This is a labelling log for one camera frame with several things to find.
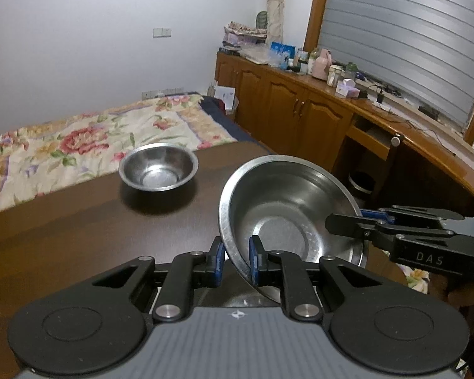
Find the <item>bed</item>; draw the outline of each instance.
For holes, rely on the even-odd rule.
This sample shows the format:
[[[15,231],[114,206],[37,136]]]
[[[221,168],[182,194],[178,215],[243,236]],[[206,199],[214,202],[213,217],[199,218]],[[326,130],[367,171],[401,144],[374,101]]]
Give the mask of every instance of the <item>bed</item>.
[[[0,211],[117,171],[125,153],[171,142],[192,150],[254,141],[197,93],[22,127],[0,135]]]

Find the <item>window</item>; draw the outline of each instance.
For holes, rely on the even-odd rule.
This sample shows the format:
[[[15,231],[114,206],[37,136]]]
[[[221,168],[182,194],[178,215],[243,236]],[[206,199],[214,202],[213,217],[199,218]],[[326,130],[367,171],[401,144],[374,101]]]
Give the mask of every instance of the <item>window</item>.
[[[319,45],[468,125],[474,0],[326,0]]]

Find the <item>bowl rim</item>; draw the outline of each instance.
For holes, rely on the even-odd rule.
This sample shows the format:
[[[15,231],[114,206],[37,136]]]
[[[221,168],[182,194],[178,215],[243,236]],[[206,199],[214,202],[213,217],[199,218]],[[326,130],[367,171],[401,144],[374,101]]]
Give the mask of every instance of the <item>bowl rim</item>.
[[[176,182],[173,185],[161,186],[158,188],[150,188],[150,187],[139,185],[139,184],[136,184],[135,182],[130,181],[124,172],[126,163],[130,160],[130,158],[133,155],[138,154],[144,151],[145,149],[151,149],[151,148],[175,148],[184,152],[185,154],[188,155],[193,165],[191,172],[187,175],[186,178],[182,179],[179,182]],[[130,150],[129,152],[126,153],[126,155],[120,161],[119,167],[118,167],[119,175],[125,184],[127,184],[128,186],[132,188],[135,188],[136,190],[146,191],[146,192],[162,192],[162,191],[170,191],[170,190],[174,190],[175,188],[179,188],[180,186],[190,181],[195,176],[197,171],[198,171],[198,158],[195,155],[195,153],[191,149],[183,147],[182,145],[170,144],[168,142],[156,142],[155,144],[147,144],[147,145],[142,145],[141,147],[138,147],[138,148],[134,148],[133,150]]]
[[[228,257],[234,264],[235,268],[248,283],[251,283],[251,270],[249,265],[246,263],[243,256],[241,255],[239,248],[237,247],[237,244],[235,242],[234,236],[232,234],[230,226],[230,201],[233,197],[234,191],[238,183],[242,180],[244,175],[259,167],[260,165],[268,164],[271,162],[291,162],[301,164],[305,167],[311,168],[312,170],[316,171],[317,173],[320,173],[321,175],[324,175],[328,180],[334,183],[334,185],[337,186],[337,188],[339,188],[342,193],[344,193],[345,197],[347,197],[347,199],[349,200],[355,214],[359,216],[362,215],[362,213],[360,212],[360,208],[358,207],[355,201],[355,198],[349,193],[347,188],[330,172],[316,164],[313,164],[312,162],[309,162],[302,158],[292,157],[290,155],[275,154],[264,155],[263,157],[254,158],[251,161],[246,162],[235,170],[235,172],[226,182],[225,187],[223,188],[223,192],[221,192],[221,198],[219,200],[218,208],[218,222],[219,232],[221,234],[223,244],[225,245],[226,253],[228,254]],[[356,265],[365,267],[365,265],[367,264],[367,256],[368,246],[367,243],[363,242],[362,252],[360,253],[360,258],[358,264]],[[274,300],[274,298],[271,297],[270,292],[267,289],[257,289],[258,291],[263,293],[263,295]]]

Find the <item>human hand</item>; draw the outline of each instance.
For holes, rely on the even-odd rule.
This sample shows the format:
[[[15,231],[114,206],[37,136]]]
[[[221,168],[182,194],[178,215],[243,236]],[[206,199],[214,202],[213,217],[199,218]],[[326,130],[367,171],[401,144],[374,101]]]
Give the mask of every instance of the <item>human hand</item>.
[[[449,303],[457,310],[466,307],[465,319],[469,324],[471,335],[474,336],[474,282],[466,283],[461,287],[447,292],[448,279],[441,275],[430,274],[428,293],[431,296]]]

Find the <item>cabinet door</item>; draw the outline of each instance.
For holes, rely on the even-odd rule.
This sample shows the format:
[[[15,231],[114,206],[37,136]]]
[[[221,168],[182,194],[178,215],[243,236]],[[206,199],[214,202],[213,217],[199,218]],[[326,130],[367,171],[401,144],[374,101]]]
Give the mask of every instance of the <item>cabinet door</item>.
[[[262,73],[259,66],[248,67],[243,64],[236,72],[237,75],[237,90],[235,92],[239,99],[239,106],[237,107],[235,121],[243,127],[255,139],[261,139],[260,126],[262,121],[258,107],[262,97]]]
[[[218,85],[224,87],[235,87],[235,67],[234,61],[228,56],[218,55],[216,61],[216,73],[214,78],[218,82]]]
[[[306,91],[298,111],[295,155],[331,171],[352,115],[341,105]]]
[[[262,141],[275,152],[291,154],[294,150],[296,114],[303,88],[281,78],[271,77],[263,99]]]

